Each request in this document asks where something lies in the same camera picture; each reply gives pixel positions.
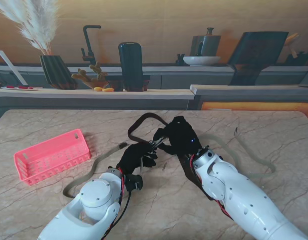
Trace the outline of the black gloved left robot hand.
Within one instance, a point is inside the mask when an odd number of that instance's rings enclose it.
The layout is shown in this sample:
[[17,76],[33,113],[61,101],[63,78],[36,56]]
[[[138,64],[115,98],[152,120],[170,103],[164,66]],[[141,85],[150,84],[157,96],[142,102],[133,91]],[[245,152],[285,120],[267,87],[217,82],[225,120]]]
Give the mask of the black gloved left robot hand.
[[152,145],[149,143],[132,144],[125,150],[116,168],[120,169],[124,175],[129,175],[136,168],[141,167],[141,163],[147,168],[154,167],[158,157],[155,152],[152,153],[152,150]]

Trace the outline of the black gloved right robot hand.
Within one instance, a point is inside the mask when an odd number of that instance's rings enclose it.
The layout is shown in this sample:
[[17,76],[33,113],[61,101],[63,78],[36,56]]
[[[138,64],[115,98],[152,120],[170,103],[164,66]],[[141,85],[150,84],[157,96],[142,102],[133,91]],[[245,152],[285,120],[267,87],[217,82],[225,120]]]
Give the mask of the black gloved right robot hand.
[[202,148],[198,136],[183,116],[176,116],[164,128],[158,128],[153,140],[162,137],[168,138],[170,145],[161,143],[158,148],[170,155],[193,155]]

